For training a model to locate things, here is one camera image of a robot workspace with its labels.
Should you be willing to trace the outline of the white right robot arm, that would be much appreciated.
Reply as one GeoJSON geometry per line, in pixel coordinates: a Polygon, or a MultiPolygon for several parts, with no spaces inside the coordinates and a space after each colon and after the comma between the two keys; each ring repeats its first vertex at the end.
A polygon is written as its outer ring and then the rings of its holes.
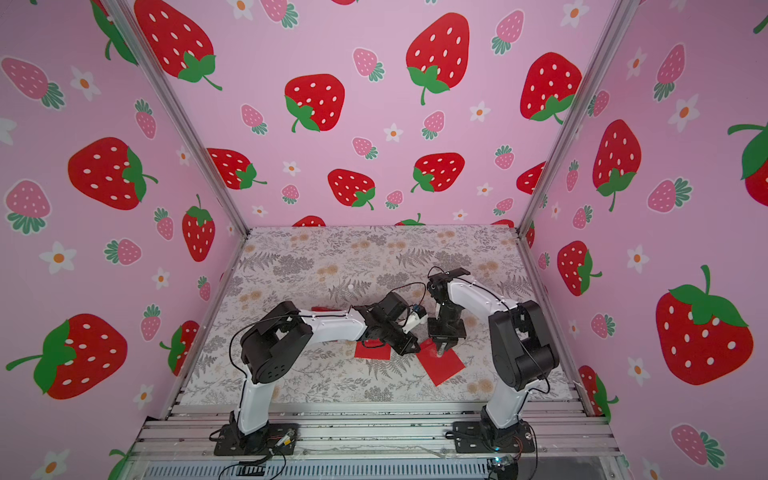
{"type": "Polygon", "coordinates": [[[559,365],[553,335],[538,303],[514,304],[457,268],[429,277],[427,291],[437,315],[428,319],[429,338],[439,356],[466,337],[462,313],[488,325],[497,383],[477,421],[458,421],[446,437],[458,453],[513,454],[534,452],[533,429],[522,412],[530,393],[550,391],[549,374],[559,365]]]}

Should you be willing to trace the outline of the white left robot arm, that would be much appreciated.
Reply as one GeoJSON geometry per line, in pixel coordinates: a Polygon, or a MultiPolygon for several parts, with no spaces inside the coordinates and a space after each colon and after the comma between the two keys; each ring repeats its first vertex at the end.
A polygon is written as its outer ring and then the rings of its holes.
{"type": "Polygon", "coordinates": [[[269,422],[276,382],[284,377],[304,350],[318,343],[378,341],[399,355],[420,351],[413,328],[427,320],[421,305],[408,304],[391,291],[380,301],[346,310],[310,311],[284,301],[252,324],[240,338],[245,375],[238,408],[215,431],[216,456],[271,457],[290,455],[297,424],[269,422]]]}

